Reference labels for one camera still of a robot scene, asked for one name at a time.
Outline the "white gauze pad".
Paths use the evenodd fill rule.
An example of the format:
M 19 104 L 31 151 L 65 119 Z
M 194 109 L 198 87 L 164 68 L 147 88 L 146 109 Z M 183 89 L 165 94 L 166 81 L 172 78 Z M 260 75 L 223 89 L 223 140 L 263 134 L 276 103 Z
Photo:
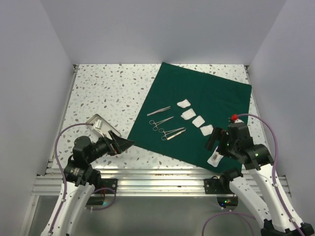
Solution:
M 203 125 L 205 123 L 205 120 L 203 119 L 202 116 L 197 116 L 193 121 L 192 124 L 199 128 L 201 125 Z
M 190 105 L 191 105 L 191 103 L 187 99 L 177 103 L 177 106 L 180 107 L 180 108 L 187 108 Z
M 214 130 L 214 128 L 211 124 L 200 127 L 200 131 L 201 131 L 203 136 L 211 135 L 213 130 Z
M 181 114 L 181 117 L 184 119 L 184 120 L 189 120 L 193 117 L 196 116 L 196 113 L 194 112 L 193 108 L 190 108 L 186 111 L 184 111 L 182 114 Z

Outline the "stainless steel instrument tray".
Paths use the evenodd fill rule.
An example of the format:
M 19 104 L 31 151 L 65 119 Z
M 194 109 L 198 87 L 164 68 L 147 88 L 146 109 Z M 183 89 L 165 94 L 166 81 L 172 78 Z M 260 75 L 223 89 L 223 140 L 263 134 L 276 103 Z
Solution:
M 103 135 L 99 135 L 98 133 L 96 133 L 94 130 L 93 130 L 93 124 L 94 122 L 97 120 L 97 119 L 101 119 L 103 121 L 103 126 L 102 126 L 102 132 L 103 132 Z M 103 137 L 108 137 L 108 131 L 113 131 L 116 135 L 118 136 L 121 136 L 120 132 L 115 128 L 113 127 L 110 123 L 108 123 L 103 117 L 101 117 L 99 114 L 95 114 L 93 115 L 91 118 L 89 118 L 86 123 L 91 123 L 92 126 L 90 126 L 90 130 L 96 134 L 98 137 L 100 136 L 103 136 Z

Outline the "silver forceps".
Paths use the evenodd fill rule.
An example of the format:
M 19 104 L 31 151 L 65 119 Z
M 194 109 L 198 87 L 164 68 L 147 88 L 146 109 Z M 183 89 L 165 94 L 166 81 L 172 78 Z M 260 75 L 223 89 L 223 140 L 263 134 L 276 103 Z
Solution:
M 169 117 L 160 121 L 154 121 L 154 120 L 150 120 L 149 124 L 153 126 L 153 131 L 158 131 L 158 126 L 161 125 L 164 122 L 167 122 L 171 119 L 173 119 L 174 117 Z
M 170 131 L 164 131 L 164 129 L 160 128 L 158 131 L 159 131 L 159 133 L 164 134 L 161 138 L 164 141 L 164 140 L 167 140 L 167 135 L 172 134 L 176 131 L 182 131 L 182 130 L 185 130 L 185 128 L 182 127 L 182 128 L 178 128 L 178 129 L 174 129 L 174 130 L 170 130 Z

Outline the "silver scalpel handle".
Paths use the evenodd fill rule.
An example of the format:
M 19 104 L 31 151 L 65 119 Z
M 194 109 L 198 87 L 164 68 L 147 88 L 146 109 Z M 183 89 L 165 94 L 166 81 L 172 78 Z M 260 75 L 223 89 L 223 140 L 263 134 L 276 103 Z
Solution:
M 175 138 L 176 136 L 178 136 L 178 135 L 184 133 L 185 131 L 186 131 L 186 129 L 183 129 L 183 130 L 181 130 L 181 131 L 179 131 L 179 132 L 173 134 L 172 136 L 168 137 L 166 140 L 171 140 L 171 139 Z

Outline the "silver tweezers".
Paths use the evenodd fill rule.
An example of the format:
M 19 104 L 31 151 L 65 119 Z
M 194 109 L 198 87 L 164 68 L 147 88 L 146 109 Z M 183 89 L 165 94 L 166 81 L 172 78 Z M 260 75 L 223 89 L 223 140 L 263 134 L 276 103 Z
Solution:
M 161 113 L 161 112 L 167 111 L 169 109 L 171 109 L 171 106 L 164 107 L 164 108 L 158 109 L 156 111 L 153 111 L 151 113 L 148 113 L 147 116 L 151 116 L 151 115 L 154 115 L 154 114 L 157 114 L 157 113 Z

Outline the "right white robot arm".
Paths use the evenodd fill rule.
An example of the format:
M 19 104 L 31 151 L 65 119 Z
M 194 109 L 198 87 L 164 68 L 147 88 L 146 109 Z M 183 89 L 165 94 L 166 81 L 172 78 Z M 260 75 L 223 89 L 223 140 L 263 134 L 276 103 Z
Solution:
M 257 194 L 237 168 L 210 179 L 210 186 L 223 193 L 235 194 L 248 208 L 260 226 L 263 236 L 312 236 L 315 231 L 297 214 L 276 173 L 275 161 L 265 145 L 256 145 L 244 123 L 232 123 L 227 130 L 214 128 L 205 145 L 214 154 L 243 164 L 256 182 Z

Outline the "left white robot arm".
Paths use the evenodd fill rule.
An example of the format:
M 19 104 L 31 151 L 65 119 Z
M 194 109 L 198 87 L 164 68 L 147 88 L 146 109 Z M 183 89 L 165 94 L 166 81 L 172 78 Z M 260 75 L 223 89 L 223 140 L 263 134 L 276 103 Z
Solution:
M 61 170 L 63 182 L 52 215 L 42 231 L 43 236 L 69 236 L 74 233 L 89 198 L 98 192 L 111 192 L 112 188 L 102 185 L 100 171 L 91 165 L 104 155 L 115 156 L 134 145 L 134 141 L 124 139 L 109 131 L 109 137 L 100 137 L 92 142 L 87 136 L 74 141 L 72 155 Z

